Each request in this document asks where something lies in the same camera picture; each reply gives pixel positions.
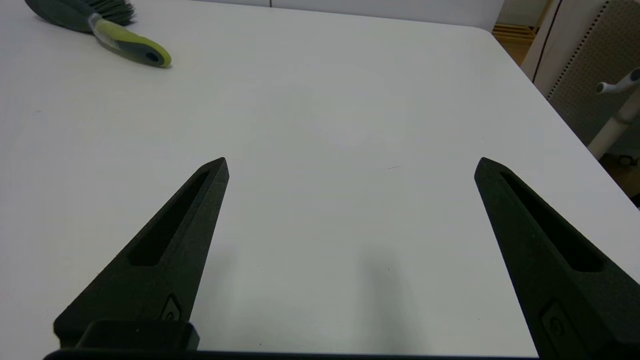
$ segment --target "white pole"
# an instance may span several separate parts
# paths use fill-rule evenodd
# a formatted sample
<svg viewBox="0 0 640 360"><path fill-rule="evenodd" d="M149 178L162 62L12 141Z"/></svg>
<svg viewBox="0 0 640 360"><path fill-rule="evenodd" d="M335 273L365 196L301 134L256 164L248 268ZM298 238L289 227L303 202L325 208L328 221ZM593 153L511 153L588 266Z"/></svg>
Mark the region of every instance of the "white pole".
<svg viewBox="0 0 640 360"><path fill-rule="evenodd" d="M640 87L631 94L617 114L613 115L587 147L600 159L614 142L631 126L634 117L640 113Z"/></svg>

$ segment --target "brush handle hole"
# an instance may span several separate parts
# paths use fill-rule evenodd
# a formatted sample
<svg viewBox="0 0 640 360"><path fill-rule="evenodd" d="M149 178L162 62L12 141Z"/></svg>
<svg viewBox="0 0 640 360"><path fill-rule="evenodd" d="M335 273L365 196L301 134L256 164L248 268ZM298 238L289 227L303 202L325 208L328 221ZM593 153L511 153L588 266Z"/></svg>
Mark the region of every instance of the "brush handle hole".
<svg viewBox="0 0 640 360"><path fill-rule="evenodd" d="M147 57L147 59L153 61L153 62L157 62L159 59L157 57L156 54L154 53L146 53L145 56Z"/></svg>

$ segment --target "floor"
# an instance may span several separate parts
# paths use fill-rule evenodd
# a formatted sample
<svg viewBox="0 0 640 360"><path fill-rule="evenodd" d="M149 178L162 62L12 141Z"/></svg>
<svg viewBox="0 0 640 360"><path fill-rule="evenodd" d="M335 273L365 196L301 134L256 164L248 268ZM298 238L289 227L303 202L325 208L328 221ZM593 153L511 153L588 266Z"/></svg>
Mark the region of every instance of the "floor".
<svg viewBox="0 0 640 360"><path fill-rule="evenodd" d="M496 25L493 35L513 61L521 65L533 39L526 34L526 30L522 30L523 27L518 28L520 29L508 25ZM602 157L600 164L627 196L633 197L640 194L639 165L620 165L618 157L609 154Z"/></svg>

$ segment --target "white wall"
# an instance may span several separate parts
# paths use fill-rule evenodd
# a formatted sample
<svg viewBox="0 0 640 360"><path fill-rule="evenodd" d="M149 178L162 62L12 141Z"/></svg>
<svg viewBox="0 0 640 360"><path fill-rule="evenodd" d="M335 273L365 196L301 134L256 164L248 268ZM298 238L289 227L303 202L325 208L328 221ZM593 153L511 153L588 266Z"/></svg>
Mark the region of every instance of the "white wall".
<svg viewBox="0 0 640 360"><path fill-rule="evenodd" d="M504 0L499 24L535 26L547 0Z"/></svg>

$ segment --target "wooden floor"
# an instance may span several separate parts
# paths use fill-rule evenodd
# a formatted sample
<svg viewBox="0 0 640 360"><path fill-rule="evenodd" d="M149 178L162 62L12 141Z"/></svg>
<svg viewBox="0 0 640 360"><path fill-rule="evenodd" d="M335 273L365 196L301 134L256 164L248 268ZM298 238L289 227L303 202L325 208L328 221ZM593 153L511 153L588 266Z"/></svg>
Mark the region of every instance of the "wooden floor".
<svg viewBox="0 0 640 360"><path fill-rule="evenodd" d="M518 65L522 64L536 38L533 29L528 26L496 24L492 33Z"/></svg>

